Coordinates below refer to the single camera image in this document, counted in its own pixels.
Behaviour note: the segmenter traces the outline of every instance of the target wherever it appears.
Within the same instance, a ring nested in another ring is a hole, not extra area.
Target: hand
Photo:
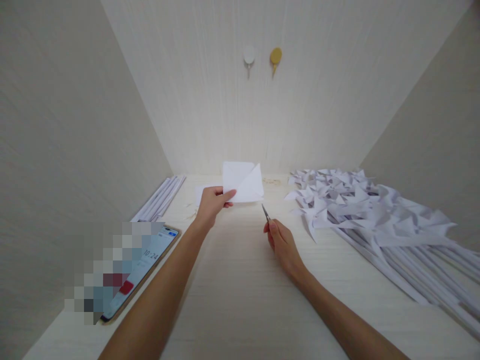
[[[223,208],[231,208],[234,203],[229,202],[237,190],[230,190],[224,194],[223,186],[206,187],[201,194],[200,207],[195,221],[207,226],[209,229],[215,225],[215,218]]]
[[[295,280],[295,277],[302,276],[307,268],[300,257],[289,228],[274,219],[265,224],[263,232],[268,232],[268,242],[288,277]]]

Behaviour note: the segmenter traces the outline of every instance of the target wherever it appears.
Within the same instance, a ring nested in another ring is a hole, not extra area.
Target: white table surface
[[[295,188],[287,180],[286,174],[264,175],[263,203],[291,229],[306,266],[330,292],[412,359],[480,359],[480,344],[460,325],[435,306],[413,302],[332,230],[318,230],[315,244],[302,219],[290,214],[299,207],[296,201],[283,200]],[[188,176],[163,218],[166,224],[185,231],[196,210],[195,186],[213,182],[221,177]],[[347,359],[282,272],[264,224],[259,203],[220,213],[162,359]],[[96,359],[125,313],[112,325],[88,326],[79,324],[83,314],[62,312],[25,359]]]

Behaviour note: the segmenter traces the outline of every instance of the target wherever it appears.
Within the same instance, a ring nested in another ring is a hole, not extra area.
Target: pixelated area
[[[65,241],[72,244],[65,249],[65,311],[84,313],[83,324],[95,325],[163,225],[78,224],[70,235],[73,241]],[[129,287],[126,283],[123,291]]]

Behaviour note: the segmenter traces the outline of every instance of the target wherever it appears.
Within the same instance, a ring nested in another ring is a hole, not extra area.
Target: smartphone
[[[148,249],[143,251],[136,267],[113,297],[110,306],[100,317],[104,324],[113,322],[122,313],[130,300],[175,244],[180,234],[180,230],[167,225],[161,228],[158,236],[153,238]]]

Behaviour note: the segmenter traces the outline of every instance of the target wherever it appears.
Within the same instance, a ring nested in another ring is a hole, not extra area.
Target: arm
[[[408,359],[315,279],[300,258],[294,237],[287,227],[275,219],[265,224],[263,232],[268,232],[268,242],[282,268],[308,299],[350,359]]]
[[[221,186],[203,190],[196,219],[113,333],[100,354],[100,360],[157,360],[160,357],[200,247],[220,210],[233,206],[228,200],[235,192],[232,190],[222,195]]]

